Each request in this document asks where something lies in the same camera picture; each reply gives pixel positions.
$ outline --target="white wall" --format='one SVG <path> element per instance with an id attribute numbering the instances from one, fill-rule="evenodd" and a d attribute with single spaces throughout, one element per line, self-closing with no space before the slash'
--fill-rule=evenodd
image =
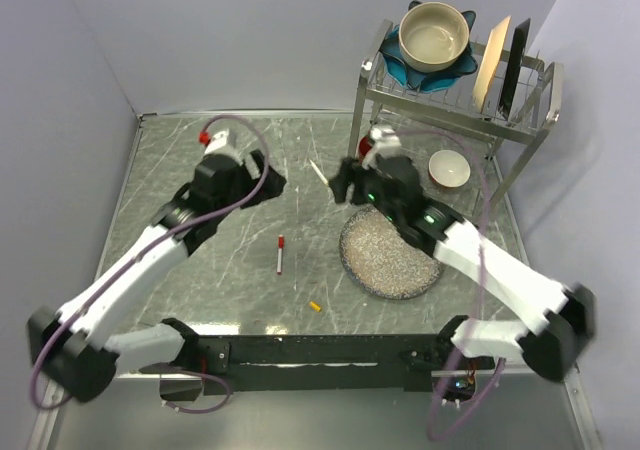
<path id="1" fill-rule="evenodd" d="M 89 284 L 135 117 L 71 0 L 0 0 L 0 447 L 24 448 L 26 322 Z"/>
<path id="2" fill-rule="evenodd" d="M 564 101 L 514 209 L 532 265 L 596 293 L 599 335 L 582 376 L 606 448 L 638 448 L 640 3 L 558 0 L 534 47 L 565 64 Z"/>
<path id="3" fill-rule="evenodd" d="M 138 113 L 353 107 L 359 64 L 411 0 L 74 0 Z M 555 0 L 440 0 L 540 28 Z"/>

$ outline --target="marble table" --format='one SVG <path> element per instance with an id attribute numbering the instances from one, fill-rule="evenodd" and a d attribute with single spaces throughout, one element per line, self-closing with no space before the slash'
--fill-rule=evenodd
<path id="1" fill-rule="evenodd" d="M 284 194 L 258 207 L 235 211 L 218 234 L 187 262 L 172 270 L 133 306 L 120 327 L 131 331 L 176 317 L 202 334 L 398 334 L 434 333 L 452 316 L 468 314 L 476 290 L 468 278 L 448 268 L 426 294 L 405 301 L 370 295 L 346 276 L 338 238 L 356 211 L 333 203 L 308 159 L 331 176 L 345 156 L 349 114 L 290 114 L 248 117 L 264 132 L 273 165 L 288 179 Z M 208 117 L 156 116 L 143 119 L 135 156 L 128 172 L 110 232 L 103 270 L 111 266 L 138 238 L 157 208 L 192 178 L 202 156 L 198 131 Z M 405 121 L 392 119 L 394 124 Z M 238 128 L 239 148 L 256 143 L 234 122 L 215 128 Z M 485 144 L 471 141 L 477 152 Z M 407 154 L 426 175 L 429 156 L 454 148 L 441 137 L 408 137 Z M 497 186 L 493 167 L 490 186 Z M 423 178 L 430 195 L 470 215 L 478 195 L 478 175 L 459 192 L 443 193 Z M 275 272 L 278 235 L 286 239 L 284 271 Z M 518 240 L 506 204 L 494 212 L 488 236 L 519 256 Z M 316 313 L 310 301 L 323 310 Z M 512 314 L 490 295 L 482 308 L 485 319 Z"/>

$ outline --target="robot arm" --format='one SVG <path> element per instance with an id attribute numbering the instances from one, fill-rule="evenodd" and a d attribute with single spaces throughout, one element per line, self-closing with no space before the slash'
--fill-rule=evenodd
<path id="1" fill-rule="evenodd" d="M 162 205 L 138 240 L 107 272 L 87 290 L 65 303 L 57 312 L 41 308 L 27 324 L 31 358 L 35 363 L 51 335 L 70 321 L 79 311 L 81 316 L 58 339 L 43 365 L 44 373 L 80 402 L 92 400 L 116 374 L 140 368 L 172 363 L 188 358 L 185 345 L 197 335 L 175 319 L 166 319 L 155 327 L 112 336 L 121 319 L 137 301 L 153 291 L 156 284 L 176 265 L 187 260 L 202 243 L 215 235 L 226 215 L 194 225 L 166 238 L 172 229 L 223 209 L 239 201 L 256 186 L 236 151 L 236 136 L 223 130 L 212 137 L 201 134 L 205 145 L 191 182 L 178 190 Z M 251 152 L 258 169 L 264 171 L 264 157 Z M 259 193 L 243 208 L 282 194 L 286 180 L 273 168 L 267 169 L 266 180 Z M 140 251 L 157 243 L 88 308 L 86 304 L 96 292 L 120 272 Z"/>
<path id="2" fill-rule="evenodd" d="M 457 269 L 474 281 L 480 275 L 481 236 L 476 227 L 442 202 L 428 198 L 411 159 L 389 126 L 377 126 L 373 148 L 362 163 L 342 161 L 329 181 L 336 203 L 372 204 L 411 246 Z M 517 317 L 514 321 L 472 321 L 455 317 L 441 335 L 465 357 L 518 358 L 540 376 L 561 381 L 594 335 L 594 297 L 578 285 L 570 290 L 495 244 L 485 241 L 487 291 Z"/>

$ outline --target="bowl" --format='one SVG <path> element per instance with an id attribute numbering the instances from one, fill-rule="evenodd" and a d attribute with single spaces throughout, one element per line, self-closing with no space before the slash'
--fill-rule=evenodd
<path id="1" fill-rule="evenodd" d="M 469 181 L 471 167 L 467 159 L 453 150 L 440 150 L 429 159 L 429 177 L 444 188 L 458 188 Z"/>
<path id="2" fill-rule="evenodd" d="M 400 53 L 407 65 L 423 73 L 450 67 L 469 44 L 469 26 L 446 3 L 428 2 L 409 10 L 398 31 Z"/>

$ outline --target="wire rack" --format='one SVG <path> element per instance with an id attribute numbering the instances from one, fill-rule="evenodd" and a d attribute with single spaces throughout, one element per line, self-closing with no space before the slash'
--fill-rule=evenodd
<path id="1" fill-rule="evenodd" d="M 420 93 L 403 87 L 387 73 L 379 50 L 393 26 L 389 20 L 382 22 L 362 61 L 348 154 L 356 154 L 367 101 L 373 102 L 371 123 L 377 120 L 382 110 L 395 113 L 487 142 L 488 159 L 495 156 L 504 140 L 520 143 L 524 146 L 522 153 L 491 196 L 491 208 L 495 208 L 558 120 L 564 79 L 562 65 L 552 63 L 545 66 L 538 56 L 525 56 L 512 110 L 509 118 L 505 118 L 498 112 L 498 100 L 509 60 L 509 52 L 503 50 L 485 105 L 478 112 L 472 105 L 475 74 L 461 77 L 447 90 Z M 479 65 L 485 48 L 477 41 L 471 43 Z"/>

